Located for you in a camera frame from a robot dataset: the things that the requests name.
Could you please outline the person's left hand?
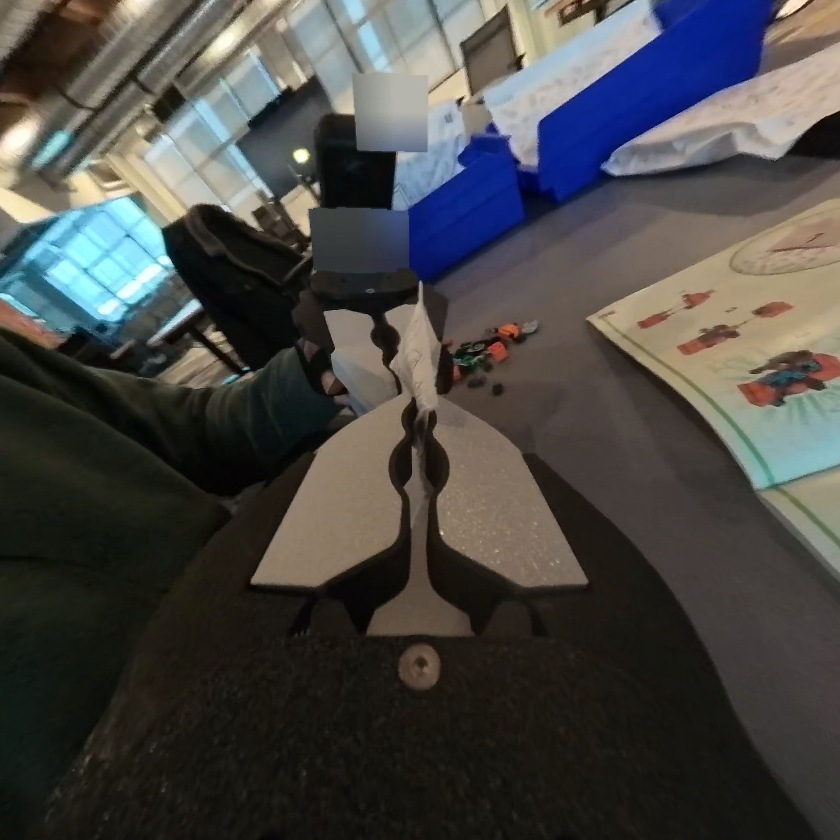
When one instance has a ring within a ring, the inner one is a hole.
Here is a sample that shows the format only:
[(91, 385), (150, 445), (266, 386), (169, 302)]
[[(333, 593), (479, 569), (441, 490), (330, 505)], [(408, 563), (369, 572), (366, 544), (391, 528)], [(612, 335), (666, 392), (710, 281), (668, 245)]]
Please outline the person's left hand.
[(296, 349), (301, 358), (302, 368), (313, 389), (340, 406), (348, 406), (350, 404), (349, 392), (333, 371), (330, 353), (308, 339), (300, 339), (296, 344)]

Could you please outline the white instruction booklet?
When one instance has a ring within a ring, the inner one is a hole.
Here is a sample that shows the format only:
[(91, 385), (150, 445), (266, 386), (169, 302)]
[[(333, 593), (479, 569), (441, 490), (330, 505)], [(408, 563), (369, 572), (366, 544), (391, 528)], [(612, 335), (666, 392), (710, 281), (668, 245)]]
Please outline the white instruction booklet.
[(592, 314), (686, 400), (762, 504), (839, 572), (839, 202)]

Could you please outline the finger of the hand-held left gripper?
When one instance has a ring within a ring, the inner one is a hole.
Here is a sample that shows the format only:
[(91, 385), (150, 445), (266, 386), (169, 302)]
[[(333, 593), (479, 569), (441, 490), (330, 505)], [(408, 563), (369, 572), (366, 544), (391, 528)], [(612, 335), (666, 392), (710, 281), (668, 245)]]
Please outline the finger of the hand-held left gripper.
[(332, 371), (348, 392), (350, 407), (357, 417), (372, 412), (399, 394), (383, 350), (374, 342), (373, 318), (346, 309), (324, 313), (332, 341)]

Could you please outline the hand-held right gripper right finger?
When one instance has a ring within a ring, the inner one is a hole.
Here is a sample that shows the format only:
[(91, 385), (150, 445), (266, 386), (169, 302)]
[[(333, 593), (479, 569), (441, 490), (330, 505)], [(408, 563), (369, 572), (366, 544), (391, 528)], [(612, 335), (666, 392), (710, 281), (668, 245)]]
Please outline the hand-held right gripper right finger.
[(429, 419), (426, 474), (445, 548), (525, 592), (588, 586), (520, 449), (445, 397)]

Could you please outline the person's left forearm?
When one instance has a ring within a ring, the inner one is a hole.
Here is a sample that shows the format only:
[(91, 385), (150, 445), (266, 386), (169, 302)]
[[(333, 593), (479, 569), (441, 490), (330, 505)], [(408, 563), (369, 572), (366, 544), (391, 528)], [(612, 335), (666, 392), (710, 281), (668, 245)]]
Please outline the person's left forearm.
[(2, 382), (58, 410), (44, 428), (68, 428), (72, 414), (96, 422), (222, 497), (276, 477), (340, 409), (310, 385), (296, 344), (247, 379), (194, 388), (93, 368), (4, 329)]

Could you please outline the pile of toy bricks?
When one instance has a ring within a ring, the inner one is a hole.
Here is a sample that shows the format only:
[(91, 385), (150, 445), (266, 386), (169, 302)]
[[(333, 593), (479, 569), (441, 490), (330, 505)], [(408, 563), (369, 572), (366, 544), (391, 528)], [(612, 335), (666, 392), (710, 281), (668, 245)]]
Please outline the pile of toy bricks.
[(488, 386), (491, 394), (504, 393), (499, 382), (490, 383), (497, 367), (510, 358), (510, 347), (527, 342), (540, 330), (537, 319), (524, 322), (508, 321), (486, 329), (479, 338), (456, 343), (447, 340), (443, 344), (445, 371), (442, 373), (448, 386), (465, 383), (469, 389)]

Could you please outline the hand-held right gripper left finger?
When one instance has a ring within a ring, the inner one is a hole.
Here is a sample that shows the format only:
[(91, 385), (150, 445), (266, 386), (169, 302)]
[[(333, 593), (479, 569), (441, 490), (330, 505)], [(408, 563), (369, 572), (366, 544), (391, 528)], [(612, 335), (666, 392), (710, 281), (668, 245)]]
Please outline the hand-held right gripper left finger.
[(415, 415), (414, 399), (401, 394), (317, 450), (251, 585), (324, 591), (398, 545), (409, 522)]

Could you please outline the white paper bag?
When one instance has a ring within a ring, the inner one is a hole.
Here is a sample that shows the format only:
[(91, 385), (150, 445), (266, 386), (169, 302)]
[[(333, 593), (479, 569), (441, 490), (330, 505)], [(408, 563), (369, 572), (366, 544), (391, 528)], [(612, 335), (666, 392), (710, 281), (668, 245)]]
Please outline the white paper bag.
[(616, 149), (612, 177), (675, 172), (746, 155), (777, 161), (839, 110), (839, 44), (722, 89)]

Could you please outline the grey office chair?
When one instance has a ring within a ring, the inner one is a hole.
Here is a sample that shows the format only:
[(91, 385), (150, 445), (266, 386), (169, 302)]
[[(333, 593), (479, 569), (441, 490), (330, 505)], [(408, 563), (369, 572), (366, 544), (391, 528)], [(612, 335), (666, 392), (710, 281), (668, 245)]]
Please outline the grey office chair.
[(507, 5), (459, 47), (472, 96), (522, 68), (524, 55), (518, 51)]

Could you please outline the white plastic parts bag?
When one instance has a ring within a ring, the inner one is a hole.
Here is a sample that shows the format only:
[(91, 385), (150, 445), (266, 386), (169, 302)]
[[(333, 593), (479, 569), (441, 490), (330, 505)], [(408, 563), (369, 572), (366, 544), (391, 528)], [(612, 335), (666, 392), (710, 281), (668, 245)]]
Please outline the white plastic parts bag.
[(420, 282), (417, 303), (405, 330), (401, 332), (395, 357), (390, 364), (403, 392), (409, 395), (416, 408), (415, 419), (412, 421), (413, 475), (406, 489), (412, 526), (415, 526), (419, 515), (424, 512), (429, 494), (425, 470), (427, 440), (439, 404), (437, 379), (441, 349), (441, 342), (427, 312), (424, 284)]

